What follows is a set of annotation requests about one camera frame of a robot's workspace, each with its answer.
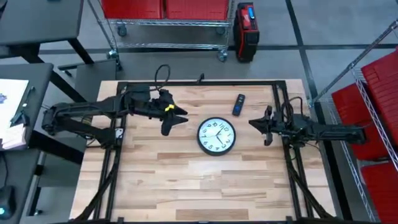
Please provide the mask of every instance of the gray desk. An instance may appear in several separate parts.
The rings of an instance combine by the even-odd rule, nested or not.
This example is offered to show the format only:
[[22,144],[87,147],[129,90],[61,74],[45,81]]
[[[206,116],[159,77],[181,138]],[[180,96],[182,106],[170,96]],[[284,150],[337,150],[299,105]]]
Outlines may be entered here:
[[[92,64],[77,39],[82,10],[83,0],[8,1],[0,19],[0,46],[9,47],[10,56],[44,63],[38,56],[40,44],[67,40],[86,64]],[[53,72],[50,81],[74,101],[85,101],[59,74]]]
[[[36,171],[40,151],[54,154],[78,164],[81,163],[83,159],[82,152],[34,130],[34,124],[36,123],[40,106],[49,85],[52,69],[53,65],[49,63],[0,65],[0,78],[29,80],[27,89],[31,86],[35,87],[35,90],[30,93],[29,104],[24,110],[25,114],[30,119],[30,126],[27,127],[25,134],[25,140],[29,148],[21,151],[4,152],[9,166],[7,185],[15,187],[17,210],[10,220],[0,221],[0,223],[19,223],[24,205],[27,201],[30,183]],[[4,162],[0,160],[1,184],[5,176],[3,166]]]

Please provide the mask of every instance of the yellow tag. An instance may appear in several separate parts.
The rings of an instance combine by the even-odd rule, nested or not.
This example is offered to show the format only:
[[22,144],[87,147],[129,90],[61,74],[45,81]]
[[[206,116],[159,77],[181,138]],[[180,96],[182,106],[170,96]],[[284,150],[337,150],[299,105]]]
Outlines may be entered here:
[[174,105],[169,105],[168,107],[166,107],[166,109],[164,109],[164,111],[168,112],[170,109],[174,110]]

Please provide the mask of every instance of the desk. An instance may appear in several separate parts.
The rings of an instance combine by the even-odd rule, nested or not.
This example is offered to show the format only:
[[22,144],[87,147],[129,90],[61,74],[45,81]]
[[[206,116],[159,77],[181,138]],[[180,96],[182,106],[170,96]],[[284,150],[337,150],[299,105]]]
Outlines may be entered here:
[[[165,87],[176,104],[189,112],[189,122],[175,126],[168,137],[161,135],[161,123],[157,120],[127,117],[112,220],[124,217],[126,222],[281,221],[286,216],[294,217],[282,141],[274,136],[272,145],[265,147],[260,133],[248,124],[249,119],[262,117],[267,105],[275,106],[272,87],[209,86],[207,81],[200,86],[173,86],[170,82]],[[98,99],[115,95],[117,84],[102,82]],[[286,84],[289,98],[301,96],[305,100],[301,80],[286,80]],[[246,101],[240,117],[234,117],[232,107],[239,93],[246,95]],[[292,104],[295,111],[300,111],[299,101]],[[221,157],[206,155],[196,140],[199,124],[214,116],[226,118],[237,132],[234,148]],[[93,124],[105,128],[109,127],[109,120],[95,117]],[[103,157],[102,149],[86,150],[71,218],[79,215],[96,193]],[[303,148],[302,159],[310,190],[334,215],[318,149]],[[104,196],[101,217],[107,198],[108,194]],[[305,214],[302,196],[300,206]]]
[[[35,90],[30,94],[29,104],[24,113],[30,119],[30,126],[25,133],[25,141],[29,148],[21,151],[6,151],[4,153],[9,166],[9,177],[7,184],[15,187],[17,210],[15,215],[6,221],[0,223],[19,223],[22,210],[27,201],[27,194],[30,183],[32,182],[37,160],[40,151],[45,151],[56,156],[63,157],[76,163],[81,162],[83,154],[77,150],[68,147],[58,141],[51,139],[34,129],[34,124],[39,115],[40,106],[43,102],[45,92],[49,85],[53,65],[49,63],[22,64],[22,65],[0,65],[0,78],[29,80],[27,89],[34,86]],[[5,172],[4,162],[0,161],[0,181],[4,180]]]
[[[85,63],[92,64],[77,39],[82,10],[82,0],[8,1],[0,19],[0,46],[8,46],[10,55],[21,56],[29,63],[43,63],[38,56],[41,43],[67,40]],[[85,101],[55,72],[51,82],[73,100]]]

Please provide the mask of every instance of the computer mouse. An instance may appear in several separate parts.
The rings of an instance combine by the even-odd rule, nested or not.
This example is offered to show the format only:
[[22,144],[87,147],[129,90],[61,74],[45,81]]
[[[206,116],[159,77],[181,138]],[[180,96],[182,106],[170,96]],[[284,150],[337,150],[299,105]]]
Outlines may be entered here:
[[14,187],[4,186],[0,189],[0,220],[11,218],[16,209]]

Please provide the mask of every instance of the table leg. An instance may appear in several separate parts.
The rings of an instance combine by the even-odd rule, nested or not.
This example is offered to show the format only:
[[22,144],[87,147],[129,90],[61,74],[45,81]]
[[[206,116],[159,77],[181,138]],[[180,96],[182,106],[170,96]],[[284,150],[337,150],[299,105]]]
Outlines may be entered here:
[[53,154],[79,165],[83,161],[84,153],[37,131],[32,132],[29,147],[40,149],[41,151]]
[[90,55],[87,53],[86,49],[80,44],[78,39],[68,40],[68,42],[87,65],[94,64],[93,59],[91,59]]
[[[14,50],[16,50],[16,54],[20,55],[29,63],[45,63],[38,55],[33,54],[29,50],[23,50],[21,48]],[[69,96],[74,102],[87,102],[84,97],[82,97],[74,88],[72,88],[72,86],[70,86],[69,83],[65,81],[57,72],[52,72],[50,82],[64,92],[64,94]]]

